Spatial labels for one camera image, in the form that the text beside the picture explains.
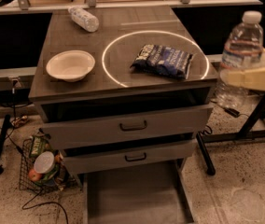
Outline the clear water bottle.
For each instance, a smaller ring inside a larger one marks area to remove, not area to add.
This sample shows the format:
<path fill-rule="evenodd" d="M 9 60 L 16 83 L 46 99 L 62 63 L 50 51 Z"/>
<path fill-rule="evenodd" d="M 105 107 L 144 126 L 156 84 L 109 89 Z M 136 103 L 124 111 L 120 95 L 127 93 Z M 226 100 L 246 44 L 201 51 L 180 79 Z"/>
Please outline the clear water bottle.
<path fill-rule="evenodd" d="M 96 32 L 99 28 L 98 19 L 82 7 L 69 7 L 71 19 L 87 32 Z"/>
<path fill-rule="evenodd" d="M 216 86 L 216 101 L 224 108 L 239 108 L 248 94 L 248 89 L 235 87 L 227 82 L 229 71 L 243 71 L 260 62 L 263 51 L 262 14 L 246 11 L 242 22 L 230 32 L 219 65 L 219 80 Z"/>

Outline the grey drawer cabinet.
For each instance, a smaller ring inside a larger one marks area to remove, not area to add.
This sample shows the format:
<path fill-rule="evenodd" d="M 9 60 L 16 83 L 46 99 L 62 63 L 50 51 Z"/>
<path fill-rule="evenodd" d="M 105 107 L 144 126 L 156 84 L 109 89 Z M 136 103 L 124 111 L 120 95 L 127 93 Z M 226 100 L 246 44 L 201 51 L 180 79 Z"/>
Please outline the grey drawer cabinet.
<path fill-rule="evenodd" d="M 211 104 L 216 70 L 170 7 L 98 8 L 95 15 L 100 26 L 94 33 L 75 25 L 64 10 L 51 16 L 41 64 L 36 68 L 30 91 L 44 125 Z M 145 44 L 193 54 L 188 78 L 160 77 L 133 69 L 133 60 Z M 72 49 L 87 51 L 94 57 L 92 71 L 74 83 L 50 77 L 45 63 Z M 75 157 L 196 140 L 198 132 L 58 150 L 63 157 Z"/>

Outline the grey open bottom drawer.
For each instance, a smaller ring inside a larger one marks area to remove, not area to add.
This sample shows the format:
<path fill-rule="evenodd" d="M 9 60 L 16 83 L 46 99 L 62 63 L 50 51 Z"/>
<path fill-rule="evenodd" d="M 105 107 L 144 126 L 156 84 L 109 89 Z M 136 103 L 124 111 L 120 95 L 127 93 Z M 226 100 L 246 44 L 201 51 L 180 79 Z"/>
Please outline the grey open bottom drawer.
<path fill-rule="evenodd" d="M 195 224 L 176 161 L 90 173 L 83 190 L 84 224 Z"/>

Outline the lying clear water bottle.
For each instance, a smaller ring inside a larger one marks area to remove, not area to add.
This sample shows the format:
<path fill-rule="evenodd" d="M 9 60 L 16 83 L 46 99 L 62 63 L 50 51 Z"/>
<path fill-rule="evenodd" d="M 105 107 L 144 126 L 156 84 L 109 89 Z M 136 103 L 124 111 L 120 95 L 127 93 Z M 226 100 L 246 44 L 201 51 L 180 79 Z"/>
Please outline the lying clear water bottle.
<path fill-rule="evenodd" d="M 96 32 L 99 28 L 98 19 L 82 7 L 69 7 L 71 19 L 87 32 Z"/>

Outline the grey middle drawer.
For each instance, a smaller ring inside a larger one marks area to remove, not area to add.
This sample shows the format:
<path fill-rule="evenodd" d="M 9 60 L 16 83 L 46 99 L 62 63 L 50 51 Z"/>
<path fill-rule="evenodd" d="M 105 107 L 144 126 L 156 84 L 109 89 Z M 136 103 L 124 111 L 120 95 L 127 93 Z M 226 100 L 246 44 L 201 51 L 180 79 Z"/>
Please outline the grey middle drawer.
<path fill-rule="evenodd" d="M 64 157 L 63 162 L 71 175 L 78 175 L 160 161 L 184 159 L 192 155 L 196 144 L 197 141 L 195 139 L 159 143 L 153 146 Z"/>

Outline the grey top drawer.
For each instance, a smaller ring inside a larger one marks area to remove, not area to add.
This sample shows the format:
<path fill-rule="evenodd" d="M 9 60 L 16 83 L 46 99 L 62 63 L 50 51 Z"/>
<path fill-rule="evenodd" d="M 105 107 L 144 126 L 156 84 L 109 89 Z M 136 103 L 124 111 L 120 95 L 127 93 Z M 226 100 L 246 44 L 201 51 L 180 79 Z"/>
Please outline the grey top drawer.
<path fill-rule="evenodd" d="M 212 105 L 47 123 L 43 131 L 55 149 L 90 147 L 202 130 Z"/>

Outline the black power adapter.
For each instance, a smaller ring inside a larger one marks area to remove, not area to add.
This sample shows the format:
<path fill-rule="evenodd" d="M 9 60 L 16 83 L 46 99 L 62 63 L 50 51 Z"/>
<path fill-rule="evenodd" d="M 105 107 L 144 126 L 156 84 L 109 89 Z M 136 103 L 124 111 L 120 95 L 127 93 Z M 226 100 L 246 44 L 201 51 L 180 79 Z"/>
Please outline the black power adapter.
<path fill-rule="evenodd" d="M 224 111 L 228 114 L 230 114 L 231 116 L 238 118 L 240 116 L 240 112 L 233 109 L 233 108 L 224 108 Z"/>

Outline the blue chips bag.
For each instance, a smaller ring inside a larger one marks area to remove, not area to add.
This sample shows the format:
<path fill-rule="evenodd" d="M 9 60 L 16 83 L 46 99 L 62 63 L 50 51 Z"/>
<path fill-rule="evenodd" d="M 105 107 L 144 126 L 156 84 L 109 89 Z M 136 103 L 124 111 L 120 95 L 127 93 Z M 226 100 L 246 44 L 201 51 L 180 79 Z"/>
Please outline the blue chips bag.
<path fill-rule="evenodd" d="M 180 49 L 145 44 L 131 67 L 159 76 L 186 79 L 193 57 Z"/>

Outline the white paper bowl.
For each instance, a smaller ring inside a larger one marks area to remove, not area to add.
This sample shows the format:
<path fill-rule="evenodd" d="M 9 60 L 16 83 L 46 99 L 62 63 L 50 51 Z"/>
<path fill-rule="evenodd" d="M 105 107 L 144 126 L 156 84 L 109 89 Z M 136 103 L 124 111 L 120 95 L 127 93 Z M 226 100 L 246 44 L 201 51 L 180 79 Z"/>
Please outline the white paper bowl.
<path fill-rule="evenodd" d="M 47 73 L 66 82 L 83 79 L 94 67 L 95 59 L 83 50 L 68 50 L 53 56 L 46 65 Z"/>

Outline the green snack box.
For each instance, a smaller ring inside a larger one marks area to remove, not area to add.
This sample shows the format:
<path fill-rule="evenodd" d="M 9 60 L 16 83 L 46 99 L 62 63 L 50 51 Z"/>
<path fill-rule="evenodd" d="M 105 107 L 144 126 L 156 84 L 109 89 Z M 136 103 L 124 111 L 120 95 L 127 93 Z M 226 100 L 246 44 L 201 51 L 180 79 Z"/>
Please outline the green snack box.
<path fill-rule="evenodd" d="M 44 151 L 50 150 L 49 142 L 41 136 L 34 136 L 30 147 L 29 157 L 36 158 Z"/>

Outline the white-lidded container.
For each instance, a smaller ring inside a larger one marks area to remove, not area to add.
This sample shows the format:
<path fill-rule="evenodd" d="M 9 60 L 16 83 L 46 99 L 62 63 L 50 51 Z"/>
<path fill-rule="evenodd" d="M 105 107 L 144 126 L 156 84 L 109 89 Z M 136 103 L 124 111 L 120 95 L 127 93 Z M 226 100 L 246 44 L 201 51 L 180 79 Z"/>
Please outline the white-lidded container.
<path fill-rule="evenodd" d="M 40 154 L 34 163 L 34 169 L 39 174 L 46 174 L 55 166 L 55 158 L 52 152 L 45 151 Z"/>

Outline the red apple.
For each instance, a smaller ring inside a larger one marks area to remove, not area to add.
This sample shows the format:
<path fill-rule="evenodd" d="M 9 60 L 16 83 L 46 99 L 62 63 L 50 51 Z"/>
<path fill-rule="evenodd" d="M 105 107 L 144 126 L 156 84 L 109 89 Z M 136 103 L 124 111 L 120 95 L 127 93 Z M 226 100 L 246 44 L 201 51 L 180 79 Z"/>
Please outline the red apple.
<path fill-rule="evenodd" d="M 42 178 L 42 175 L 37 173 L 34 169 L 31 169 L 28 173 L 28 177 L 31 181 L 36 182 Z"/>

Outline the black right table frame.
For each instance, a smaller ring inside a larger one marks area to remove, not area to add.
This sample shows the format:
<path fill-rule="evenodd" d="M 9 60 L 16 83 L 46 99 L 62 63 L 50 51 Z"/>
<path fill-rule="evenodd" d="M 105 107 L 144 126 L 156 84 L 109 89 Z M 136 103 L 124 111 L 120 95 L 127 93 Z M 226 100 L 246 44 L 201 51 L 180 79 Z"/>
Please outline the black right table frame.
<path fill-rule="evenodd" d="M 212 160 L 209 156 L 208 150 L 205 145 L 208 143 L 239 141 L 239 140 L 254 140 L 257 138 L 265 138 L 265 130 L 262 131 L 252 130 L 253 126 L 261 118 L 265 118 L 265 93 L 238 133 L 223 133 L 223 134 L 212 134 L 212 135 L 203 135 L 202 133 L 197 133 L 196 138 L 200 151 L 207 166 L 207 171 L 206 171 L 207 174 L 215 175 L 216 169 L 212 163 Z"/>

